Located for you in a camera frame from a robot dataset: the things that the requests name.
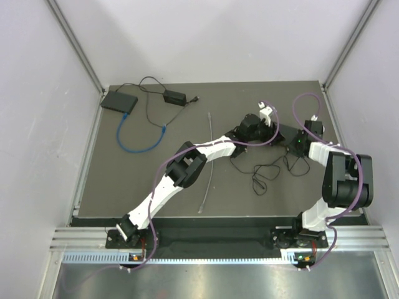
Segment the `dark work surface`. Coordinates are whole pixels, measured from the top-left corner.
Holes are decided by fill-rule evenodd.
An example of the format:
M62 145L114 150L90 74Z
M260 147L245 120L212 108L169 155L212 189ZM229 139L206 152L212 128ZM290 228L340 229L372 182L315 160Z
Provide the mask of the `dark work surface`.
M195 95L201 99L168 126L160 145L150 152L130 154L120 149L115 133L122 114L103 111L79 217L121 217L134 209L151 191L156 169L164 160L175 154L185 141L204 143L210 140L208 112L212 115L214 139L239 125L245 114L258 115L260 100L275 105L283 124L298 127L291 112L292 101L301 93L314 92L323 99L319 120L325 126L324 139L337 141L318 82L196 83L166 87L186 93L187 99ZM162 91L158 86L148 85L147 88ZM120 91L138 97L136 107L123 125L122 141L133 149L152 145L159 138L161 129L149 124L145 118L145 94L135 87L123 87ZM297 105L302 120L309 119L316 108L313 98L304 98ZM167 122L180 109L164 103L161 95L150 95L150 117L159 124ZM283 153L283 148L249 148L248 153L234 162L249 171L255 164L270 163ZM201 216L296 216L321 197L324 168L317 163L310 162L310 165L310 173L301 178L291 176L282 168L279 177L267 183L267 193L257 196L252 190L250 175L237 172L228 158L217 159ZM296 167L300 173L305 164ZM272 170L266 170L264 174L271 175L268 171ZM210 164L207 164L197 182L173 197L157 216L198 216L209 172Z
M295 217L193 217L154 218L156 229L163 227L250 227L290 226ZM115 227L120 218L78 218L73 217L72 227ZM364 214L345 216L334 221L334 225L368 225Z

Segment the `black device box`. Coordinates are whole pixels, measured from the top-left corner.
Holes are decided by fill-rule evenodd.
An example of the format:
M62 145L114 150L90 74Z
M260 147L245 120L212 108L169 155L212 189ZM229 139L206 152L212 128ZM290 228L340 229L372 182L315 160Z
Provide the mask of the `black device box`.
M138 99L134 95L109 91L101 103L101 107L130 114Z

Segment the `black power cable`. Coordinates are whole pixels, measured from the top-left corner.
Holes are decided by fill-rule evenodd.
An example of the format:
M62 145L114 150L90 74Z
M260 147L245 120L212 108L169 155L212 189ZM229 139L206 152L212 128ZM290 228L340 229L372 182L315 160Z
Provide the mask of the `black power cable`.
M161 86L163 87L164 90L166 90L166 92L168 92L167 89L166 89L166 87L165 87L158 79L156 79L155 77L152 77L152 76L146 76L146 77L142 78L139 84L135 84L135 83L124 83L124 84L122 84L121 86L119 86L119 87L115 90L115 92L118 92L122 87L127 86L127 85L136 86L136 87L138 87L142 92L145 92L145 93L147 94L147 97L146 97L146 100L145 100L145 116L146 116L146 118L147 118L147 120L148 120L149 123L151 123L152 125L157 126L157 127L159 127L159 128L162 128L162 127L163 127L162 125L159 125L159 124L157 124L157 123L155 123L155 122L153 122L153 121L150 120L150 117L148 116L148 103L149 103L149 101L150 101L150 93L154 93L154 94L157 94L157 95L163 95L163 92L154 92L154 91L152 91L152 90L146 89L144 86L142 86L142 83L143 83L143 81L144 81L145 79L153 79L153 80L155 80L159 85L161 85ZM185 105L185 106L184 106L184 107L183 107L183 108L169 121L169 122L166 123L166 126L168 126L171 122L173 122L173 121L180 115L180 113L183 112L183 110L184 110L186 107L188 107L188 105L189 105L190 103L197 102L198 100L199 100L198 97L194 97L191 101L189 101L189 102L188 102L188 103L187 103L187 104L186 104L186 105Z
M292 166L290 167L287 156L288 156L289 152L286 149L286 153L280 157L278 157L276 160L274 160L272 163L269 164L256 164L253 167L252 171L242 171L241 169L239 169L234 163L232 158L230 158L230 163L234 166L234 168L236 168L240 173L242 174L252 174L251 176L251 180L252 180L252 189L254 190L254 192L256 193L256 195L258 196L262 196L265 195L265 193L267 192L267 183L266 181L273 181L275 179L277 179L277 177L280 175L281 172L281 167L279 165L277 165L277 162L281 159L282 162L284 163L284 165L286 166L288 172L295 177L299 177L299 176L305 176L306 174L309 173L310 171L310 165L309 163L306 161L305 158L301 158L298 157L295 162L292 164ZM298 160L303 159L303 161L306 163L307 165L307 170L304 173L301 174L296 174L293 173L292 170L294 168L294 166L297 164ZM275 176L273 177L267 177L263 174L260 173L260 170L262 168L276 168L277 169L277 173Z

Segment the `metal plate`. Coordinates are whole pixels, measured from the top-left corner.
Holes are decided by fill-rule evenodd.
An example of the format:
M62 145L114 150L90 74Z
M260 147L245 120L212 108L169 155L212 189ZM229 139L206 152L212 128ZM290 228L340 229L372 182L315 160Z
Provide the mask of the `metal plate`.
M241 223L240 229L250 229L251 226L256 224L249 222L247 226L241 221L236 222ZM189 230L186 225L182 230L177 231L178 237L184 237L184 234L189 233L189 235L196 234L198 238L198 230ZM238 232L238 227L233 227L233 229ZM387 238L385 237L384 231L380 226L377 225L362 225L362 226L337 226L338 240L335 245L335 251L374 251L374 250L384 250L389 251L389 246ZM261 233L267 231L267 229L261 229ZM249 235L251 230L244 230L244 232ZM327 240L329 244L332 243L334 239L334 232L330 229L326 231ZM53 251L104 251L105 243L107 240L107 231L103 227L60 227L55 230L53 240L50 249ZM107 252L116 251L115 249L107 249ZM309 251L309 249L285 249L283 251ZM226 258L226 252L221 252L221 258Z
M74 288L103 265L63 265ZM57 282L53 298L388 298L372 252L332 253L311 272L290 265L149 265L107 269L73 293Z

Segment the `white wall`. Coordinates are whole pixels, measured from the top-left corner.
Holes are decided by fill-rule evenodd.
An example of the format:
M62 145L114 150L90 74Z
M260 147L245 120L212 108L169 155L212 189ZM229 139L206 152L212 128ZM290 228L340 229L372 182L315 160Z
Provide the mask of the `white wall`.
M373 158L369 210L399 263L399 2L384 0L333 82L330 94L349 147Z
M100 81L327 78L368 0L58 0Z
M98 106L45 1L0 3L0 298L34 298Z

